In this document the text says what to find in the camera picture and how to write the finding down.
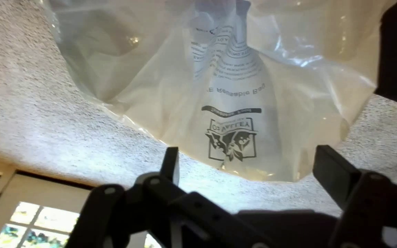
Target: white ceiling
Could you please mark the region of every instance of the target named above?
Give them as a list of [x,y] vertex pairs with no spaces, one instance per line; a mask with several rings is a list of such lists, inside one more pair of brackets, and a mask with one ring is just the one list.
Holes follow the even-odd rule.
[[[44,16],[32,0],[0,0],[0,158],[78,183],[131,187],[160,167],[164,145],[90,101],[72,83]],[[397,183],[397,104],[374,97],[339,152]],[[338,207],[313,177],[250,183],[181,158],[181,187],[226,210]]]

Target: window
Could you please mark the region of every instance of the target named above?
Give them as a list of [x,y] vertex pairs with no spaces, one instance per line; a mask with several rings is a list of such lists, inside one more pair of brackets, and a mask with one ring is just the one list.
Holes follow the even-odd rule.
[[0,248],[64,248],[79,214],[21,202],[0,232]]

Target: window pane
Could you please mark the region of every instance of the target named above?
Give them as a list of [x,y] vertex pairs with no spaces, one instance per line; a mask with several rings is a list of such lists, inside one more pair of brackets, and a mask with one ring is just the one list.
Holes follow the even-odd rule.
[[153,236],[148,235],[145,239],[145,248],[162,248],[162,246],[156,239],[153,239]]
[[31,229],[21,248],[64,248],[69,236]]
[[10,221],[29,225],[33,221],[38,210],[39,206],[21,202],[16,213],[11,216]]
[[46,207],[39,214],[35,227],[71,233],[78,222],[78,218],[78,213]]
[[4,225],[0,233],[0,248],[17,248],[27,228],[17,225]]

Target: plastic bag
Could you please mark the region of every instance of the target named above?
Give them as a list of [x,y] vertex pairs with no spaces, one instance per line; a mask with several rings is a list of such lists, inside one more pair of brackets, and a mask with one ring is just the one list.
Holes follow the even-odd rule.
[[49,0],[76,85],[215,169],[297,181],[377,87],[389,0]]

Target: printed logo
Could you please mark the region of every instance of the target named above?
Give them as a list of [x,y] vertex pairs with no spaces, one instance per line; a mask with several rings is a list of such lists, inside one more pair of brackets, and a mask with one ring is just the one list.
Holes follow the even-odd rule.
[[211,112],[215,116],[220,116],[220,118],[224,118],[224,119],[233,118],[233,116],[237,116],[237,115],[244,115],[244,114],[262,114],[262,109],[258,109],[258,108],[239,109],[236,112],[222,112],[220,109],[215,109],[214,107],[203,107],[202,111],[203,112]]
[[257,158],[255,132],[251,118],[218,123],[211,119],[206,134],[210,138],[209,158],[229,162]]

